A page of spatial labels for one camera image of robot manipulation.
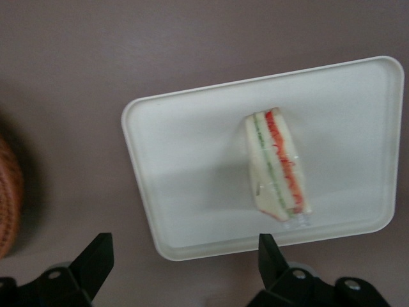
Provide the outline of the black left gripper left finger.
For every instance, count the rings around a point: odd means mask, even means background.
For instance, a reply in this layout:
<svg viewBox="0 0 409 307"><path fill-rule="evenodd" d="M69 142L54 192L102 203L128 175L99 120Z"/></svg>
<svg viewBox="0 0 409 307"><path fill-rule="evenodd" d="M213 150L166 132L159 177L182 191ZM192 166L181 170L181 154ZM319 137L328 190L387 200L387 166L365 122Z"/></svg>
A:
<svg viewBox="0 0 409 307"><path fill-rule="evenodd" d="M91 306L113 267L112 234L100 233L69 265L21 286L19 306Z"/></svg>

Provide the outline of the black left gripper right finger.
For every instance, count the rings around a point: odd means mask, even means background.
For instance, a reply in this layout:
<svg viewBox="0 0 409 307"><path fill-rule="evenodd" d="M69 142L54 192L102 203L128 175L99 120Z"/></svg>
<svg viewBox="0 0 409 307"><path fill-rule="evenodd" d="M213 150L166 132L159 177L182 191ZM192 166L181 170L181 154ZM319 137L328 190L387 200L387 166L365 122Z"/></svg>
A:
<svg viewBox="0 0 409 307"><path fill-rule="evenodd" d="M290 267L270 234L261 234L258 270L265 288L249 306L333 306L334 290L309 271Z"/></svg>

